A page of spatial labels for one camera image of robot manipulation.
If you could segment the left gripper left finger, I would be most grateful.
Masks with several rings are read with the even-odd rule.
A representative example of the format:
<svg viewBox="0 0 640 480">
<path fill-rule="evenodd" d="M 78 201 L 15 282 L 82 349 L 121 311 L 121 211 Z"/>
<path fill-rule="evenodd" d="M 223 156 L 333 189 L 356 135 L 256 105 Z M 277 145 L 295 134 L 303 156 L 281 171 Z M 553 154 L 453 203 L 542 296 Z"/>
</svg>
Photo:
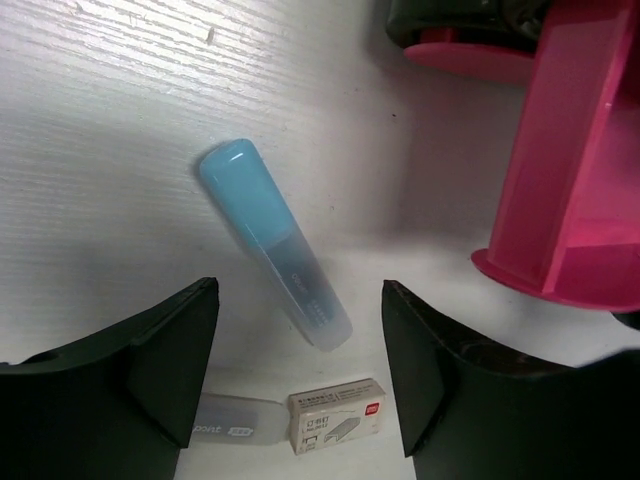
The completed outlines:
<svg viewBox="0 0 640 480">
<path fill-rule="evenodd" d="M 205 277 L 72 343 L 1 365 L 4 479 L 171 479 L 219 311 Z"/>
</svg>

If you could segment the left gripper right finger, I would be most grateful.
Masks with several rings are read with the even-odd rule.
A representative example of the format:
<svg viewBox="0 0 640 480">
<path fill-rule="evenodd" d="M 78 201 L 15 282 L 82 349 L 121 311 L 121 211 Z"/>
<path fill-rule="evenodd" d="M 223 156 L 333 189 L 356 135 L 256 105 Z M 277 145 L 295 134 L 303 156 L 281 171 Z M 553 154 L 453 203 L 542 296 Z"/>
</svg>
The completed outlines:
<svg viewBox="0 0 640 480">
<path fill-rule="evenodd" d="M 381 295 L 405 455 L 420 479 L 635 479 L 639 353 L 580 367 L 444 315 L 400 282 Z"/>
</svg>

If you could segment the light blue glue stick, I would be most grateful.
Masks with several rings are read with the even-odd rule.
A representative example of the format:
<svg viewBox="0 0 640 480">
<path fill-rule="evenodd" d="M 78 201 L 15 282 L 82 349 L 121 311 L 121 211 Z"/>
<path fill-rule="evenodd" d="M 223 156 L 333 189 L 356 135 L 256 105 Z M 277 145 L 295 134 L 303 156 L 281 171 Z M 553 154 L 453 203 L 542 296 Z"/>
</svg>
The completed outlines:
<svg viewBox="0 0 640 480">
<path fill-rule="evenodd" d="M 344 344 L 353 332 L 348 315 L 255 145 L 223 143 L 202 159 L 199 174 L 305 339 L 324 352 Z"/>
</svg>

